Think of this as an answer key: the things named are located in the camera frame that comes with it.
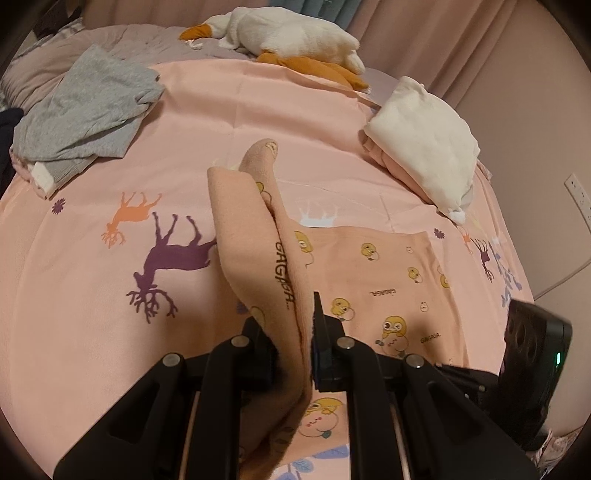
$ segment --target silver bolt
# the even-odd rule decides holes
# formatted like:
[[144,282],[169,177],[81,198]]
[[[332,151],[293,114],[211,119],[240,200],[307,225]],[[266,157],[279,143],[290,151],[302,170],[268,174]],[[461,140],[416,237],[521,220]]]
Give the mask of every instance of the silver bolt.
[[351,337],[340,337],[337,339],[336,344],[345,350],[351,350],[355,346],[355,340]]
[[244,335],[236,335],[232,338],[232,345],[237,348],[244,348],[248,346],[249,343],[251,343],[250,338]]
[[413,368],[421,368],[425,364],[425,359],[416,353],[407,355],[404,361]]
[[162,363],[166,367],[176,367],[181,362],[181,357],[177,353],[169,353],[162,359]]

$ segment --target white power cable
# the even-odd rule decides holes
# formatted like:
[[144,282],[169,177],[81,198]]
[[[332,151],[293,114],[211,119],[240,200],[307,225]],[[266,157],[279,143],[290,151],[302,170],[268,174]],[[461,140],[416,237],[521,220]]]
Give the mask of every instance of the white power cable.
[[577,268],[574,272],[568,274],[566,277],[564,277],[562,280],[559,280],[558,282],[556,282],[554,285],[549,286],[547,289],[541,291],[540,293],[538,293],[535,297],[534,300],[538,300],[540,298],[542,298],[544,295],[546,295],[548,292],[554,290],[557,287],[560,287],[563,283],[568,282],[571,278],[573,278],[577,273],[583,271],[585,268],[587,268],[589,265],[591,265],[591,258],[589,258],[583,265],[581,265],[579,268]]

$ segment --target pink blanket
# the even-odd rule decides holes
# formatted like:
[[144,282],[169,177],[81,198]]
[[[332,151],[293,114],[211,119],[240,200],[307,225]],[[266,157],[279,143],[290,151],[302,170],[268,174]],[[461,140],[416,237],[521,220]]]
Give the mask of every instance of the pink blanket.
[[[508,301],[531,292],[482,171],[457,229],[369,158],[372,111],[355,93],[239,60],[156,69],[166,91],[124,159],[95,163],[52,202],[20,179],[0,201],[0,406],[46,472],[164,354],[240,331],[206,170],[235,168],[265,137],[281,146],[275,176],[302,225],[427,232],[470,366],[498,371]],[[333,447],[308,440],[296,435],[285,461]]]

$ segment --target power strip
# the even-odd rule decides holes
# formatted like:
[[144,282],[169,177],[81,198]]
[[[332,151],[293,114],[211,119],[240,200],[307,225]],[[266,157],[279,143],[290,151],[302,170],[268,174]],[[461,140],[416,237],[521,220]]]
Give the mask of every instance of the power strip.
[[591,197],[587,195],[587,192],[574,173],[570,174],[570,177],[566,179],[564,185],[583,215],[585,223],[587,224],[587,227],[589,227],[589,231],[591,231]]

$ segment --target gray folded clothing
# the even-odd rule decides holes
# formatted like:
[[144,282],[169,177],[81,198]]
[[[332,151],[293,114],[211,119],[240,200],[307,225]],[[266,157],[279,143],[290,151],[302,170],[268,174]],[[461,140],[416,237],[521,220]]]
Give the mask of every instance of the gray folded clothing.
[[53,95],[37,103],[14,131],[13,154],[45,198],[97,157],[122,158],[164,87],[158,73],[111,57],[93,45]]

